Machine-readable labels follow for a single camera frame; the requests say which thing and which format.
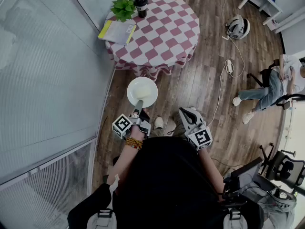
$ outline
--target checkered tablecloth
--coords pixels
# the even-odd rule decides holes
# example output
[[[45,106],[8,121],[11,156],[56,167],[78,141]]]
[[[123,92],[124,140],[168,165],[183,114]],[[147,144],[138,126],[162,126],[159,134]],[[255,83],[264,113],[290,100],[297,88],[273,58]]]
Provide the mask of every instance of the checkered tablecloth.
[[[137,28],[126,46],[106,42],[110,58],[118,70],[133,70],[136,76],[153,81],[160,71],[172,74],[191,59],[199,38],[199,19],[183,0],[148,0],[147,16],[138,12],[129,24]],[[116,20],[111,12],[108,20]]]

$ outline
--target white cable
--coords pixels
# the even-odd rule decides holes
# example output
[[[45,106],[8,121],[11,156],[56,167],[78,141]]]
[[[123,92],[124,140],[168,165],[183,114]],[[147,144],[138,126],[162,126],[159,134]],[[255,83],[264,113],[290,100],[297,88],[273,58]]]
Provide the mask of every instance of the white cable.
[[[225,22],[224,22],[224,7],[225,7],[226,2],[227,2],[227,0],[224,0],[224,6],[223,6],[222,16],[223,16],[224,31],[225,31],[225,33],[227,34],[227,30],[226,30],[226,26],[225,26]],[[243,59],[243,57],[242,57],[242,53],[240,52],[239,48],[238,48],[237,45],[234,43],[234,41],[231,39],[231,37],[229,37],[229,38],[230,38],[230,40],[233,42],[233,44],[235,45],[235,47],[237,48],[237,50],[239,51],[240,57],[242,58],[242,61],[243,61],[243,63],[244,63],[244,67],[243,67],[243,70],[241,71],[241,73],[240,73],[238,76],[233,76],[232,73],[233,73],[233,71],[234,71],[234,65],[231,63],[231,65],[232,65],[232,72],[229,72],[229,71],[228,71],[228,64],[227,64],[228,60],[225,61],[223,70],[221,71],[221,74],[220,74],[220,88],[219,88],[219,96],[218,96],[217,107],[216,107],[216,109],[215,109],[215,112],[214,112],[214,115],[213,115],[213,119],[212,119],[211,122],[208,124],[208,126],[213,122],[213,120],[214,120],[214,118],[215,118],[216,111],[217,111],[218,106],[219,106],[220,92],[221,92],[221,76],[222,76],[222,74],[223,74],[224,68],[226,67],[227,73],[228,73],[231,77],[233,77],[233,78],[239,77],[239,76],[244,72],[244,68],[245,68],[245,62],[244,62],[244,59]]]

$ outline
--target wooden floor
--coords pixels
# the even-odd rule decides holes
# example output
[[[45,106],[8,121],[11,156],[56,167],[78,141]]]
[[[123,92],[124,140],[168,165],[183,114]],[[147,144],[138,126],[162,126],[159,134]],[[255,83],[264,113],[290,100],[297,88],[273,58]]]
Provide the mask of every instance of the wooden floor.
[[[224,0],[184,1],[199,17],[201,37],[194,56],[184,68],[175,67],[171,76],[160,74],[156,81],[159,95],[155,104],[149,107],[149,113],[151,120],[163,117],[167,125],[165,132],[173,128],[170,116],[179,107],[195,106],[209,123],[217,106],[220,74],[225,60],[230,59],[234,64],[233,75],[238,75],[244,66],[233,43],[222,39],[225,35],[222,21]],[[258,87],[253,79],[247,79],[247,73],[258,75],[282,53],[279,35],[262,25],[266,16],[249,3],[239,10],[237,7],[241,1],[227,0],[224,19],[226,21],[240,13],[250,21],[250,33],[244,39],[235,41],[245,68],[238,78],[232,78],[226,72],[222,75],[220,103],[210,126],[213,143],[208,148],[212,158],[229,165],[246,164],[260,156],[259,145],[267,147],[269,142],[276,144],[282,116],[280,107],[271,107],[257,113],[249,124],[244,125],[242,117],[255,106],[256,101],[243,101],[238,107],[232,105],[232,99],[239,90]],[[116,71],[114,74],[95,157],[93,190],[102,183],[102,176],[112,166],[112,159],[121,152],[123,142],[112,132],[111,125],[120,114],[128,115],[132,111],[126,88],[134,78],[132,71]],[[228,169],[217,161],[215,164],[221,173]]]

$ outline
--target person lying on floor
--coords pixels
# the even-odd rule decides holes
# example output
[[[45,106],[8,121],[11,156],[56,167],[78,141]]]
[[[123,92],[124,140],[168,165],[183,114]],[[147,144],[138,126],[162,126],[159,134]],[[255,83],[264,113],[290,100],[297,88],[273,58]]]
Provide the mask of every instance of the person lying on floor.
[[[221,174],[206,149],[197,152],[186,140],[179,113],[173,118],[172,137],[163,136],[163,120],[158,117],[143,144],[144,133],[132,126],[131,139],[126,140],[107,184],[70,211],[70,229],[232,228],[224,226],[228,211],[219,203],[218,193],[224,189]],[[115,190],[113,199],[110,190]],[[259,218],[264,215],[259,205],[244,206],[250,206],[242,210],[247,222],[251,220],[248,229],[261,229]],[[106,208],[113,210],[112,224],[96,227],[94,218],[97,221],[97,213]]]
[[[259,99],[256,107],[244,115],[244,124],[247,124],[257,111],[268,108],[280,97],[286,94],[296,94],[304,89],[305,66],[298,58],[282,54],[279,61],[280,66],[274,67],[271,71],[269,87],[242,90],[233,99],[234,106],[238,106],[242,100]]]

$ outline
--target yellow book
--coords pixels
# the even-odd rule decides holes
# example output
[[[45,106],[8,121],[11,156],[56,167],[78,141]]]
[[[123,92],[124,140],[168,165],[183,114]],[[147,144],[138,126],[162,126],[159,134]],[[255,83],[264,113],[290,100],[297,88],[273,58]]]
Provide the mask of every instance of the yellow book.
[[[105,41],[127,45],[137,26],[119,21],[106,21],[98,38]]]

